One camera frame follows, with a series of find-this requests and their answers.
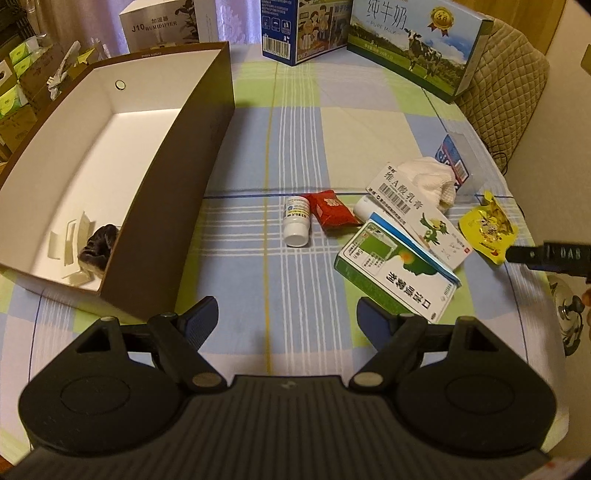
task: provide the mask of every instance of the barcode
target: barcode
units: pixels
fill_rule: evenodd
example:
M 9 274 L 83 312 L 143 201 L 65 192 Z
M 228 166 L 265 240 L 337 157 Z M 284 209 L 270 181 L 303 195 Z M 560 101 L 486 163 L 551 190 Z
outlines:
M 290 59 L 290 45 L 286 41 L 275 40 L 274 38 L 262 38 L 262 50 L 277 55 L 282 59 Z
M 396 208 L 402 211 L 402 213 L 410 212 L 410 207 L 406 204 L 404 199 L 400 198 L 398 196 L 398 193 L 393 191 L 385 183 L 382 183 L 382 186 L 378 190 L 384 195 L 386 195 L 386 197 L 388 197 L 390 200 L 392 200 L 392 203 L 396 205 Z
M 460 181 L 464 183 L 468 178 L 468 172 L 466 171 L 466 167 L 461 160 L 458 160 L 456 164 L 453 166 L 453 169 L 456 171 L 456 174 Z

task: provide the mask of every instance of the blue product box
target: blue product box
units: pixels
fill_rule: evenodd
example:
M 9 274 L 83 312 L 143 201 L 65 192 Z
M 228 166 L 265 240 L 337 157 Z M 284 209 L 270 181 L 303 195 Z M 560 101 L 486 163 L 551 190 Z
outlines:
M 294 66 L 347 43 L 353 0 L 261 0 L 262 54 Z
M 458 194 L 474 194 L 484 184 L 482 168 L 468 140 L 462 134 L 448 132 L 435 153 L 435 160 L 452 168 L 456 176 L 454 186 Z

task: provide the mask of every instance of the white pill bottle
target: white pill bottle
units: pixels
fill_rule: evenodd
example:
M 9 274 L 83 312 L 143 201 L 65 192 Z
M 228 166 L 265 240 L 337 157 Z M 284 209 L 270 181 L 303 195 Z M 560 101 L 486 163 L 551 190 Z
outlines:
M 288 197 L 283 216 L 283 241 L 288 247 L 303 247 L 309 236 L 310 202 L 304 197 Z

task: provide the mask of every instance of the gold medal label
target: gold medal label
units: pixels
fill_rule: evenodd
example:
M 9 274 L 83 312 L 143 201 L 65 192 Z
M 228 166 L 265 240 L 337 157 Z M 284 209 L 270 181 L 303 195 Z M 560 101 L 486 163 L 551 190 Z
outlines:
M 438 28 L 442 37 L 448 37 L 447 32 L 453 26 L 453 14 L 445 7 L 435 7 L 431 10 L 431 31 Z

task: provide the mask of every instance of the green medicine box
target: green medicine box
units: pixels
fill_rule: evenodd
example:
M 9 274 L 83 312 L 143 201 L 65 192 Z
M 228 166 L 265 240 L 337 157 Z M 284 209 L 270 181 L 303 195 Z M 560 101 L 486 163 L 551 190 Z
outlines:
M 460 280 L 402 227 L 374 213 L 339 252 L 335 270 L 390 313 L 437 323 Z

